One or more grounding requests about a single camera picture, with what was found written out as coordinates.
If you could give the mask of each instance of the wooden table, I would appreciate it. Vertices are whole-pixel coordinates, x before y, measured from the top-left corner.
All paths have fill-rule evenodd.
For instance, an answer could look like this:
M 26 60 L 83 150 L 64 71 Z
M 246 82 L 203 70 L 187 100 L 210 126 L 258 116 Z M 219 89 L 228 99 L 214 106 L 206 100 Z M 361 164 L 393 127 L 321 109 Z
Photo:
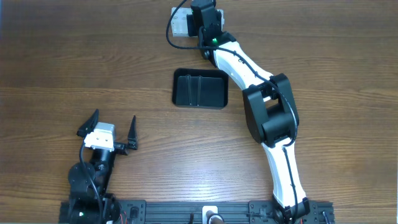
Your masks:
M 118 198 L 271 199 L 267 158 L 233 82 L 222 110 L 171 102 L 175 69 L 212 68 L 198 51 L 167 44 L 178 3 L 3 1 L 0 222 L 58 221 L 78 162 L 75 133 L 96 108 L 119 141 L 137 115 L 139 150 L 118 156 L 111 178 Z M 395 223 L 398 2 L 220 0 L 218 7 L 244 51 L 290 79 L 307 196 L 334 202 L 338 223 Z

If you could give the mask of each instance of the black container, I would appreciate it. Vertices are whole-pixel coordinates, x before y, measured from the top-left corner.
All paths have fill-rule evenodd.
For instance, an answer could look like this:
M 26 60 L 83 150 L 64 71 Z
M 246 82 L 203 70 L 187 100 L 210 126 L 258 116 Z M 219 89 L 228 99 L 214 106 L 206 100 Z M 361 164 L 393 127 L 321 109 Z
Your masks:
M 221 70 L 179 68 L 174 72 L 172 100 L 180 107 L 222 109 L 228 104 L 228 75 Z

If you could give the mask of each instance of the white arm segment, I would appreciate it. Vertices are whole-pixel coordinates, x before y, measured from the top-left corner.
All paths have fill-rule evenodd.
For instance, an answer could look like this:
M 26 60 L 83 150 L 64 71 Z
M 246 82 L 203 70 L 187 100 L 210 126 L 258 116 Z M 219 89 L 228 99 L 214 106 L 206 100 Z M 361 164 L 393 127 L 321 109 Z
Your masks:
M 269 77 L 272 76 L 271 73 L 258 67 L 258 65 L 256 65 L 242 51 L 238 42 L 228 42 L 220 47 L 236 51 L 236 53 L 244 57 L 244 59 L 253 67 L 253 69 L 255 69 L 255 71 L 263 78 L 269 80 Z M 237 56 L 229 52 L 216 50 L 214 51 L 214 58 L 216 66 L 220 70 L 226 72 L 242 90 L 247 89 L 252 84 L 258 85 L 264 82 L 261 79 L 256 78 L 248 66 L 243 64 Z M 282 207 L 293 207 L 295 205 L 295 198 L 293 188 L 291 186 L 289 170 L 287 168 L 285 154 L 282 150 L 282 145 L 288 144 L 289 142 L 290 139 L 287 138 L 278 142 L 274 148 L 269 148 L 264 143 L 262 144 L 267 154 L 269 166 L 271 168 L 272 180 L 274 181 L 274 197 Z M 292 169 L 293 181 L 296 186 L 297 203 L 300 203 L 305 197 L 305 192 L 301 186 L 299 173 L 297 172 L 297 165 L 294 157 L 294 144 L 287 147 L 286 150 L 290 162 L 290 168 Z
M 253 67 L 253 69 L 259 74 L 259 76 L 268 79 L 272 75 L 271 73 L 264 71 L 262 68 L 258 67 L 256 63 L 254 63 L 241 49 L 239 43 L 228 42 L 220 46 L 221 48 L 236 51 L 236 53 L 240 54 L 240 56 L 244 57 L 244 59 Z M 226 72 L 235 82 L 238 84 L 241 90 L 247 89 L 250 85 L 261 84 L 262 81 L 259 78 L 256 78 L 252 71 L 242 63 L 242 61 L 229 52 L 225 52 L 223 50 L 214 51 L 214 58 L 216 62 L 216 66 Z
M 264 143 L 262 146 L 266 151 L 269 167 L 271 168 L 272 180 L 274 182 L 274 197 L 282 207 L 295 205 L 292 183 L 290 181 L 289 169 L 287 167 L 285 153 L 282 150 L 284 144 L 288 144 L 290 138 L 286 138 L 275 144 L 275 147 L 269 148 Z M 289 158 L 290 168 L 294 185 L 296 186 L 297 203 L 303 201 L 305 192 L 301 186 L 299 172 L 297 171 L 296 159 L 294 157 L 294 144 L 286 147 L 287 157 Z

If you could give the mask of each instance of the wood grain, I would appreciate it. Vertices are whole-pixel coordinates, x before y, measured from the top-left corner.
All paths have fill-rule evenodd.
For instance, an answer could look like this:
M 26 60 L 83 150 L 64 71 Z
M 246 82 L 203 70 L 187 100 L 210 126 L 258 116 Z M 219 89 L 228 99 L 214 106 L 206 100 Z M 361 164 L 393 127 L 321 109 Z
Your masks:
M 110 192 L 148 201 L 268 200 L 272 177 L 230 82 L 223 110 L 177 108 L 175 69 L 212 68 L 171 48 L 175 0 L 2 3 L 0 222 L 58 220 L 94 111 L 140 148 L 118 157 Z M 338 223 L 395 223 L 398 2 L 223 0 L 226 29 L 262 68 L 289 76 L 300 115 L 296 160 Z M 173 39 L 195 45 L 195 39 Z

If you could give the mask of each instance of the black cable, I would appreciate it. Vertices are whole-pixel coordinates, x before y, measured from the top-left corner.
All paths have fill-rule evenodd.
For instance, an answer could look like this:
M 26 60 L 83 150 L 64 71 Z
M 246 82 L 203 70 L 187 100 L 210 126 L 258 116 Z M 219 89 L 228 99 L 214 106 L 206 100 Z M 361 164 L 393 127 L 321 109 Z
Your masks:
M 95 187 L 93 179 L 90 177 L 90 173 L 88 172 L 87 166 L 83 159 L 84 148 L 85 148 L 85 142 L 83 141 L 83 143 L 81 144 L 80 153 L 79 153 L 80 164 L 82 166 L 83 172 L 86 175 L 86 178 L 90 181 L 91 186 L 93 186 L 93 190 L 94 190 L 95 196 L 97 197 L 97 202 L 98 202 L 98 207 L 99 207 L 99 224 L 102 224 L 103 205 L 102 205 L 100 194 L 98 193 L 97 188 Z
M 254 74 L 255 77 L 261 79 L 262 81 L 264 81 L 265 83 L 267 83 L 268 85 L 270 85 L 271 87 L 273 87 L 273 89 L 279 94 L 279 96 L 282 98 L 282 100 L 285 101 L 285 103 L 287 104 L 287 107 L 289 108 L 289 111 L 290 111 L 291 115 L 293 116 L 293 120 L 294 120 L 294 135 L 292 136 L 292 139 L 291 139 L 291 141 L 290 141 L 288 144 L 284 144 L 284 145 L 282 146 L 282 149 L 283 149 L 283 151 L 285 152 L 286 163 L 287 163 L 287 167 L 288 167 L 288 169 L 289 169 L 290 181 L 291 181 L 291 183 L 292 183 L 293 193 L 294 193 L 294 197 L 295 197 L 295 207 L 296 207 L 296 209 L 295 209 L 295 215 L 293 216 L 293 219 L 292 219 L 293 224 L 294 224 L 295 217 L 297 216 L 297 210 L 298 210 L 298 203 L 297 203 L 297 202 L 298 202 L 298 201 L 297 201 L 297 193 L 296 193 L 296 189 L 295 189 L 295 185 L 294 185 L 294 181 L 293 181 L 293 175 L 292 175 L 292 171 L 291 171 L 291 168 L 290 168 L 290 162 L 289 162 L 289 158 L 287 157 L 287 151 L 286 151 L 286 147 L 291 146 L 291 145 L 295 142 L 295 140 L 296 140 L 296 138 L 297 138 L 297 128 L 298 128 L 298 127 L 297 127 L 297 119 L 296 119 L 295 114 L 294 114 L 294 112 L 293 112 L 292 105 L 290 105 L 290 103 L 289 103 L 289 101 L 287 100 L 287 98 L 285 97 L 285 95 L 283 95 L 283 93 L 279 90 L 279 88 L 278 88 L 275 84 L 273 84 L 273 83 L 270 82 L 269 80 L 265 79 L 264 77 L 259 76 L 259 74 L 257 73 L 257 71 L 255 71 L 255 69 L 252 68 L 252 66 L 246 61 L 246 59 L 244 59 L 242 56 L 240 56 L 240 54 L 236 53 L 235 51 L 232 51 L 232 50 L 229 50 L 229 49 L 224 49 L 224 48 L 221 48 L 221 47 L 182 47 L 182 46 L 177 46 L 177 45 L 173 44 L 173 43 L 170 41 L 170 38 L 169 38 L 170 24 L 171 24 L 171 21 L 172 21 L 174 15 L 175 15 L 175 13 L 178 11 L 178 9 L 181 8 L 181 6 L 182 6 L 186 1 L 187 1 L 187 0 L 183 0 L 183 1 L 177 6 L 177 8 L 174 10 L 174 12 L 172 13 L 172 15 L 170 16 L 169 22 L 167 23 L 167 27 L 166 27 L 166 39 L 167 39 L 167 42 L 168 42 L 172 47 L 175 47 L 176 49 L 182 49 L 182 50 L 222 50 L 222 51 L 229 52 L 229 53 L 231 53 L 231 54 L 237 56 L 244 64 L 246 64 L 246 66 L 250 69 L 250 71 L 252 71 L 252 73 Z

